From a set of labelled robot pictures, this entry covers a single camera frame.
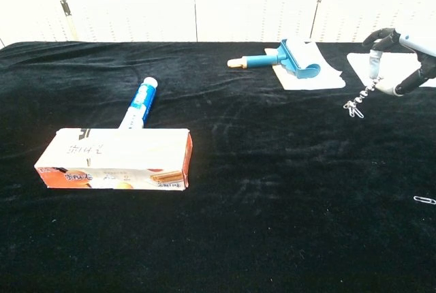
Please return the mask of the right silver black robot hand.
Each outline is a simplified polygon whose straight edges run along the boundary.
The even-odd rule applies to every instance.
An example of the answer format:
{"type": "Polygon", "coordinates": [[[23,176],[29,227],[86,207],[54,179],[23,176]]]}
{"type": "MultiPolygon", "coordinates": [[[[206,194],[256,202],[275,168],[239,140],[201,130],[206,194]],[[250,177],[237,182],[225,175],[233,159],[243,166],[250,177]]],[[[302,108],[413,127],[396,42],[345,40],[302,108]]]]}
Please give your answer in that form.
{"type": "Polygon", "coordinates": [[[433,34],[383,28],[372,32],[365,38],[362,46],[369,49],[369,78],[378,79],[375,88],[385,94],[400,97],[435,78],[435,36],[433,34]],[[404,76],[381,76],[379,69],[382,55],[396,46],[412,51],[420,67],[404,76]]]}

